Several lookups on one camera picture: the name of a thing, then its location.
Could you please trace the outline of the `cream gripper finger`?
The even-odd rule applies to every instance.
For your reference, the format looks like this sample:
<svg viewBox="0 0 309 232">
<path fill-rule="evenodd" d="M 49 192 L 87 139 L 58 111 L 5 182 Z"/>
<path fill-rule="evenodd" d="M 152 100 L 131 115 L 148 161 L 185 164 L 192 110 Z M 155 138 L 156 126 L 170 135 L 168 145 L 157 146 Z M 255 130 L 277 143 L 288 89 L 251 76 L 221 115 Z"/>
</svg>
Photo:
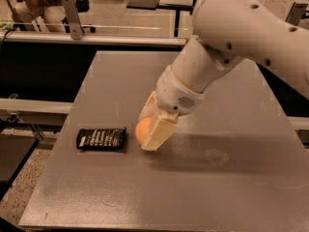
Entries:
<svg viewBox="0 0 309 232">
<path fill-rule="evenodd" d="M 156 151 L 178 128 L 178 115 L 163 112 L 151 118 L 151 124 L 141 148 Z"/>
<path fill-rule="evenodd" d="M 139 114 L 138 120 L 142 121 L 146 118 L 153 118 L 158 114 L 158 112 L 159 109 L 156 102 L 156 91 L 152 91 Z"/>
</svg>

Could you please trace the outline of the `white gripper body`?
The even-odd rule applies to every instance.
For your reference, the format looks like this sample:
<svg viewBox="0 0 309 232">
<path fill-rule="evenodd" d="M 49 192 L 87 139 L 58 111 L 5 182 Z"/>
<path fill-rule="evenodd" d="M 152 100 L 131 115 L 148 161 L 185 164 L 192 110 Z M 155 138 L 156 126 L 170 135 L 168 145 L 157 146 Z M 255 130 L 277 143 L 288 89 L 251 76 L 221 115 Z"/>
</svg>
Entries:
<svg viewBox="0 0 309 232">
<path fill-rule="evenodd" d="M 157 106 L 165 111 L 178 113 L 180 116 L 191 114 L 205 99 L 204 94 L 196 93 L 182 84 L 168 66 L 157 81 Z"/>
</svg>

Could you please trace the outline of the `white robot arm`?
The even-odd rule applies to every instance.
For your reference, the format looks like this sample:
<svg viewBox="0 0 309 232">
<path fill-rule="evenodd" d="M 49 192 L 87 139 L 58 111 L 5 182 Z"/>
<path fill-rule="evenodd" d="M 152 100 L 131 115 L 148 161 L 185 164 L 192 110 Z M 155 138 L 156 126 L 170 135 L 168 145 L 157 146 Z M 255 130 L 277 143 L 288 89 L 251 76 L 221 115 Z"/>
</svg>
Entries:
<svg viewBox="0 0 309 232">
<path fill-rule="evenodd" d="M 309 98 L 309 31 L 285 22 L 257 0 L 198 0 L 193 35 L 157 81 L 135 130 L 142 149 L 157 150 L 192 113 L 206 89 L 244 59 Z"/>
</svg>

